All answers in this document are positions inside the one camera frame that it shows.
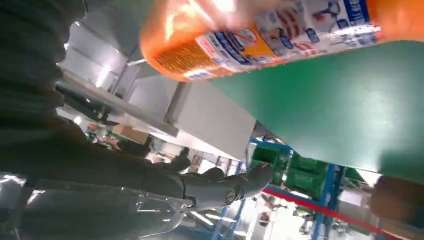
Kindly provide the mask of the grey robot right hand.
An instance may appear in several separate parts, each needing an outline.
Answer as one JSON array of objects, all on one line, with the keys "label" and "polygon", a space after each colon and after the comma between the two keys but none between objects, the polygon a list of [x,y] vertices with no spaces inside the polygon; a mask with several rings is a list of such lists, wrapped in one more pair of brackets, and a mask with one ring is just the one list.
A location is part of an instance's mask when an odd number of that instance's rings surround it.
[{"label": "grey robot right hand", "polygon": [[87,141],[69,120],[0,120],[3,240],[139,240],[177,228],[187,212],[261,192],[272,168],[181,174]]}]

